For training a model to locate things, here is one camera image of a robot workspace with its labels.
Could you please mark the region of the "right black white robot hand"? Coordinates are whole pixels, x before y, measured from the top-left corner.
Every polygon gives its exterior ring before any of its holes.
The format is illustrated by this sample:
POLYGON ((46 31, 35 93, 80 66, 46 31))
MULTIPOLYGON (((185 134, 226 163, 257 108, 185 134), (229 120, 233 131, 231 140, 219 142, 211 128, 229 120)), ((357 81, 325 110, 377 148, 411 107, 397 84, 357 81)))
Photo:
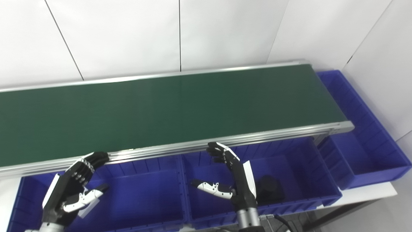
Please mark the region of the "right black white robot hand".
POLYGON ((235 212, 257 209, 256 185, 251 168, 247 168, 246 163, 242 163, 230 147, 217 141, 208 142, 206 151, 213 157, 215 163, 223 163, 227 166, 233 176, 234 186, 200 179, 192 179, 191 186, 213 196, 230 200, 235 212))

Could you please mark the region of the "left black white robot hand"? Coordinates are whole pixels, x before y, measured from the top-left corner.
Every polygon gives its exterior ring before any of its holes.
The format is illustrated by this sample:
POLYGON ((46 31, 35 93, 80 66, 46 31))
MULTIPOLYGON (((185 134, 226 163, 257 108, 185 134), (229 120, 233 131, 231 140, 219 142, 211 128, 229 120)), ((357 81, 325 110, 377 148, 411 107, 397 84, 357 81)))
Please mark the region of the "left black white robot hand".
POLYGON ((56 174, 43 199, 42 224, 68 227, 80 210, 99 199, 109 189, 107 183, 89 190, 85 187, 108 161, 108 153, 93 152, 77 159, 62 175, 56 174))

